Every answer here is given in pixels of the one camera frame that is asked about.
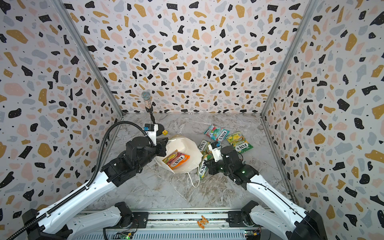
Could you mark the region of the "yellow green Fox's candy bag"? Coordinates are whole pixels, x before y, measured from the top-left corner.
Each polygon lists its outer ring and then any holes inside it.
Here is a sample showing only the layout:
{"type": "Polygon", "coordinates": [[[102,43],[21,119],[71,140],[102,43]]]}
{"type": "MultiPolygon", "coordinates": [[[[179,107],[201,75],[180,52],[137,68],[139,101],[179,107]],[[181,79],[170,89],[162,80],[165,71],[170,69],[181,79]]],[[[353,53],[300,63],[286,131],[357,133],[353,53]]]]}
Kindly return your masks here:
{"type": "Polygon", "coordinates": [[[229,134],[226,139],[230,144],[230,150],[237,153],[243,154],[253,148],[241,132],[229,134]]]}

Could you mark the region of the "red green Fox's candy bag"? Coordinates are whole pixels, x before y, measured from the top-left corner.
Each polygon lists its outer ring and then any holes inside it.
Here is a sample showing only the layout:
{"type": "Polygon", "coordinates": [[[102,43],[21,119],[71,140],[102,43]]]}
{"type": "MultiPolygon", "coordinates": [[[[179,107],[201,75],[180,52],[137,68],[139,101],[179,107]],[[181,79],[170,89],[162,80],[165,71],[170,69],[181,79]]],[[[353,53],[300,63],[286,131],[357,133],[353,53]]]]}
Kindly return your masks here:
{"type": "Polygon", "coordinates": [[[204,132],[204,134],[210,139],[212,139],[214,142],[219,143],[221,143],[229,133],[229,130],[221,128],[215,124],[210,125],[208,129],[204,132]]]}

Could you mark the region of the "orange Fox's candy bag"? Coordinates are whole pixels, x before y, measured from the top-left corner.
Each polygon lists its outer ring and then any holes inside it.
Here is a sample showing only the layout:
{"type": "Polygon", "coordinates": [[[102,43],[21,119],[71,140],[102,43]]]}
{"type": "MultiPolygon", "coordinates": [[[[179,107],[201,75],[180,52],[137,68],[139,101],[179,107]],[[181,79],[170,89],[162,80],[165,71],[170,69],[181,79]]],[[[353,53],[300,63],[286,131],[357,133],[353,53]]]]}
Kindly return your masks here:
{"type": "Polygon", "coordinates": [[[165,157],[162,162],[166,164],[171,170],[173,170],[183,165],[189,159],[190,155],[184,154],[176,150],[169,154],[167,157],[165,157]]]}

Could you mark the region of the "white paper bag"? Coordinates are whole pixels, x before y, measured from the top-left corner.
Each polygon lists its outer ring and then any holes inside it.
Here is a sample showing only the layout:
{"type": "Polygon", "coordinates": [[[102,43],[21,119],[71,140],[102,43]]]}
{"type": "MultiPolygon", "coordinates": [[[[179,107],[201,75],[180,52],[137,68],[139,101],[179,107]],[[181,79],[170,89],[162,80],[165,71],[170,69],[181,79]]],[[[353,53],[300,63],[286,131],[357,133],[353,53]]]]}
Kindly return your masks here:
{"type": "Polygon", "coordinates": [[[187,174],[194,188],[200,185],[203,154],[197,144],[183,136],[171,138],[166,145],[166,156],[155,157],[156,163],[173,174],[187,174]]]}

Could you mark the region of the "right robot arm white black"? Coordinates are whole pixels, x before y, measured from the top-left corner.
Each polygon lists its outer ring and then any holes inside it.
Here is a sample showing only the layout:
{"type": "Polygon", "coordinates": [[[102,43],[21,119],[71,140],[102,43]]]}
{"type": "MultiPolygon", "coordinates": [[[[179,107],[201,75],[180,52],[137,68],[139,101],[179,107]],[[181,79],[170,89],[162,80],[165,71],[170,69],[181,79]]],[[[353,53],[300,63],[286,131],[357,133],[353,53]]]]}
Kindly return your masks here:
{"type": "Polygon", "coordinates": [[[290,201],[252,166],[245,164],[232,146],[209,145],[213,158],[205,163],[210,175],[223,173],[236,185],[255,195],[270,209],[255,201],[242,208],[240,221],[247,226],[259,225],[284,240],[325,240],[327,234],[321,215],[307,211],[290,201]]]}

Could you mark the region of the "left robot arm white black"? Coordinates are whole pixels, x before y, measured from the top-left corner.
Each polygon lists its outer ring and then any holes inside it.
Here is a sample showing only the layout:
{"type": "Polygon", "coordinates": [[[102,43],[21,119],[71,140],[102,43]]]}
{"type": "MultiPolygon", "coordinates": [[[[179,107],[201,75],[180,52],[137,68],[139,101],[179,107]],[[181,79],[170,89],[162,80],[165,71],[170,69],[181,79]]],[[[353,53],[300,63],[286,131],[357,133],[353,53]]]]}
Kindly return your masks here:
{"type": "Polygon", "coordinates": [[[88,181],[44,210],[35,209],[23,214],[29,240],[71,240],[108,227],[132,227],[138,223],[126,203],[78,218],[76,215],[93,201],[118,188],[141,173],[155,157],[166,155],[168,138],[157,139],[152,146],[145,137],[127,142],[125,151],[104,165],[93,181],[88,181]]]}

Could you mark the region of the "microphone on black stand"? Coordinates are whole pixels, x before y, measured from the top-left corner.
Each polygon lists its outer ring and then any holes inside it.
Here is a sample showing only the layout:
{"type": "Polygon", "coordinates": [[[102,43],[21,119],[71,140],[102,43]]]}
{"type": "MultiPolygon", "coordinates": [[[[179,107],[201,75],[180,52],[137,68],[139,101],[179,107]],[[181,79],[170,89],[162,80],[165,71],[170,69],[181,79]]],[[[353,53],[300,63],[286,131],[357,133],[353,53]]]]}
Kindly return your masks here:
{"type": "Polygon", "coordinates": [[[163,131],[165,130],[164,126],[162,124],[158,124],[155,120],[155,117],[153,115],[153,101],[152,101],[152,96],[151,96],[151,93],[148,92],[148,91],[144,91],[142,92],[141,94],[141,97],[143,98],[144,100],[144,104],[145,104],[145,108],[146,108],[146,111],[150,114],[151,116],[151,121],[153,122],[153,124],[157,125],[158,126],[158,129],[157,129],[157,136],[160,136],[163,134],[163,131]]]}

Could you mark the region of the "orange plastic clip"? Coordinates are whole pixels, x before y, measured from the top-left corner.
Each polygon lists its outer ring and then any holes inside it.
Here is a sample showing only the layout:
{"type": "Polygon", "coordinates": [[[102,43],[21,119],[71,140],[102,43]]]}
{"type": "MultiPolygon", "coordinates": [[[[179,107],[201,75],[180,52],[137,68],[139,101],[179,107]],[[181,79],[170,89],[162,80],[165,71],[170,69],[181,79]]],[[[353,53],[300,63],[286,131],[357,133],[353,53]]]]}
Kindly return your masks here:
{"type": "Polygon", "coordinates": [[[206,219],[204,216],[201,216],[201,219],[197,221],[198,226],[201,229],[205,229],[205,226],[209,223],[208,219],[206,219]]]}

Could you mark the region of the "right circuit board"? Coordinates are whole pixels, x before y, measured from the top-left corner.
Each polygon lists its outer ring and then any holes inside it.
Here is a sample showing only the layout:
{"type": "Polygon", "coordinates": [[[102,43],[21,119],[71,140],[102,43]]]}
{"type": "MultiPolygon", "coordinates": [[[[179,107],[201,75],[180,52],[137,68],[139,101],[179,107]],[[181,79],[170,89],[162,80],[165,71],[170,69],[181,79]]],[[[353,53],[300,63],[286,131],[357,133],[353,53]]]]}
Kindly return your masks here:
{"type": "Polygon", "coordinates": [[[249,230],[245,231],[246,240],[260,240],[261,239],[261,231],[260,230],[249,230]]]}

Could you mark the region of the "circuit board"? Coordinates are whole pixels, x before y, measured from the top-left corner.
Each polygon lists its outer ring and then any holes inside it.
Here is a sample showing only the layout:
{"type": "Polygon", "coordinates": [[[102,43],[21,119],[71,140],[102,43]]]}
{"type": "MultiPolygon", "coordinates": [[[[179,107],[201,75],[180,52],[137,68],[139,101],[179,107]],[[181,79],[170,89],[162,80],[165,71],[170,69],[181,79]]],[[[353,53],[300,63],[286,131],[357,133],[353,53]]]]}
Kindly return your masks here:
{"type": "Polygon", "coordinates": [[[113,235],[113,240],[132,240],[134,232],[117,232],[113,235]]]}
{"type": "Polygon", "coordinates": [[[249,230],[245,231],[246,240],[260,240],[261,239],[261,231],[260,230],[249,230]]]}

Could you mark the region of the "left circuit board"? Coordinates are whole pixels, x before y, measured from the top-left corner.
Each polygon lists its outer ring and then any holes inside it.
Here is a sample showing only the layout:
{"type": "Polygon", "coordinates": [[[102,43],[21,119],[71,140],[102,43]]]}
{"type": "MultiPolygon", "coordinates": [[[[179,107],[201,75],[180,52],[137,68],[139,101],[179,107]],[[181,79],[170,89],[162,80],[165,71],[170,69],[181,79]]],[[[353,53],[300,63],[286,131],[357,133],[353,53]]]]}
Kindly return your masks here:
{"type": "Polygon", "coordinates": [[[113,235],[113,240],[132,240],[134,232],[117,232],[113,235]]]}

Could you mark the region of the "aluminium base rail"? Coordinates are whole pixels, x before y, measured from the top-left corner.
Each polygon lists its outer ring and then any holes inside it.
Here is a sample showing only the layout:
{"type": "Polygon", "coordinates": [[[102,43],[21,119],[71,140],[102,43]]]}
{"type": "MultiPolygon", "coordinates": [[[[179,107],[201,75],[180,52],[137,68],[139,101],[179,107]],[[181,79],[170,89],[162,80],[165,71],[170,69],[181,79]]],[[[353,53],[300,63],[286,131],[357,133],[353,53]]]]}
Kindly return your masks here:
{"type": "Polygon", "coordinates": [[[260,230],[267,239],[279,236],[259,226],[240,221],[241,210],[147,210],[134,211],[138,223],[132,227],[108,227],[95,230],[72,240],[112,240],[117,232],[134,232],[133,240],[245,240],[245,231],[260,230]],[[201,229],[197,221],[204,216],[209,223],[201,229]]]}

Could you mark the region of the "right aluminium corner post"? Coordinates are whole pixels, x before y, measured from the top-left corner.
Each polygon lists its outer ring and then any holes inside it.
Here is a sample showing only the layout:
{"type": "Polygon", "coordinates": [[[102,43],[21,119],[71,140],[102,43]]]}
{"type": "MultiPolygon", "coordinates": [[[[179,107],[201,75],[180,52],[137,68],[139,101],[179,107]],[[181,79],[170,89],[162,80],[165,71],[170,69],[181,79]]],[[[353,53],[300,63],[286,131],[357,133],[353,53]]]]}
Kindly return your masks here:
{"type": "Polygon", "coordinates": [[[269,96],[268,96],[268,98],[264,104],[264,107],[262,109],[262,112],[260,114],[261,119],[263,119],[267,115],[268,108],[272,104],[272,101],[274,99],[274,95],[278,91],[278,87],[279,87],[280,83],[282,82],[284,75],[286,74],[286,71],[290,65],[292,58],[295,55],[297,47],[298,47],[298,45],[299,45],[299,43],[303,37],[303,34],[306,30],[306,27],[310,21],[310,17],[314,13],[315,8],[318,5],[318,2],[319,2],[318,0],[310,0],[307,7],[306,7],[306,10],[304,11],[303,19],[301,20],[301,22],[298,26],[298,30],[297,30],[294,38],[293,38],[293,41],[292,41],[290,47],[288,48],[288,52],[287,52],[287,54],[283,60],[282,66],[278,72],[277,79],[275,80],[274,84],[271,87],[270,94],[269,94],[269,96]]]}

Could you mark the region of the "aluminium corner post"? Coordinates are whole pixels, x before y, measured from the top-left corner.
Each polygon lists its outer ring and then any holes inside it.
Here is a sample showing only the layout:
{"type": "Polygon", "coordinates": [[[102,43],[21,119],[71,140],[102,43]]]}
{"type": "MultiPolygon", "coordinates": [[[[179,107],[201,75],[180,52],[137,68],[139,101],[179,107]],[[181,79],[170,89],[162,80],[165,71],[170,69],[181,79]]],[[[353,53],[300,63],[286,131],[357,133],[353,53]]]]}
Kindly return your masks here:
{"type": "Polygon", "coordinates": [[[293,38],[293,41],[292,41],[290,47],[288,48],[288,52],[287,52],[287,54],[283,60],[282,66],[278,72],[277,79],[275,80],[274,84],[271,87],[270,94],[269,94],[269,96],[268,96],[268,98],[264,104],[264,107],[262,109],[262,112],[260,114],[261,119],[263,119],[267,115],[268,108],[272,104],[272,101],[274,99],[274,95],[278,91],[278,87],[279,87],[280,83],[282,82],[284,75],[286,74],[286,71],[290,65],[292,58],[295,55],[297,47],[298,47],[298,45],[299,45],[299,43],[303,37],[303,34],[306,30],[306,27],[310,21],[310,17],[314,13],[315,8],[318,5],[318,2],[319,2],[318,0],[310,0],[307,7],[306,7],[306,10],[304,11],[303,19],[301,20],[301,22],[298,26],[298,30],[297,30],[294,38],[293,38]]]}
{"type": "Polygon", "coordinates": [[[93,57],[91,56],[91,54],[87,48],[87,45],[82,40],[81,35],[76,28],[76,25],[74,24],[73,20],[70,17],[70,14],[67,12],[67,10],[64,6],[63,1],[52,1],[52,3],[53,3],[55,10],[58,13],[58,15],[63,20],[68,31],[72,35],[74,42],[77,44],[81,54],[85,58],[85,60],[86,60],[87,64],[89,65],[92,73],[95,74],[97,80],[101,84],[107,98],[111,102],[111,106],[114,107],[116,113],[118,114],[119,118],[121,119],[123,117],[123,111],[120,109],[118,102],[114,98],[111,89],[109,88],[107,82],[104,79],[104,76],[102,75],[100,69],[98,68],[97,64],[95,63],[93,57]]]}

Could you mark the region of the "left aluminium corner post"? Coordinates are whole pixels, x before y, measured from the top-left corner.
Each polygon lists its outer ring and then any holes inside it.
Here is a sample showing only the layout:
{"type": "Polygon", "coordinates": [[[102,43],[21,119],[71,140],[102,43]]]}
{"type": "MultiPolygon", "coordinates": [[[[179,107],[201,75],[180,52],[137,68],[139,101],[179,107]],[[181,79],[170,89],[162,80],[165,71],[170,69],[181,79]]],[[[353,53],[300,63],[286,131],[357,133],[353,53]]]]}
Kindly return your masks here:
{"type": "Polygon", "coordinates": [[[87,48],[87,45],[82,40],[81,35],[76,28],[76,25],[74,24],[73,20],[70,17],[70,14],[67,12],[67,10],[64,6],[63,1],[52,1],[52,3],[53,3],[55,10],[58,13],[58,15],[63,20],[68,31],[72,35],[74,42],[77,44],[81,54],[85,58],[85,60],[86,60],[87,64],[89,65],[92,73],[95,74],[97,80],[101,84],[107,98],[111,102],[111,106],[114,107],[116,113],[118,114],[119,118],[121,119],[123,117],[123,111],[120,109],[118,102],[114,98],[111,89],[109,88],[107,82],[104,79],[104,76],[102,75],[100,69],[98,68],[97,64],[95,63],[93,57],[91,56],[91,54],[87,48]]]}

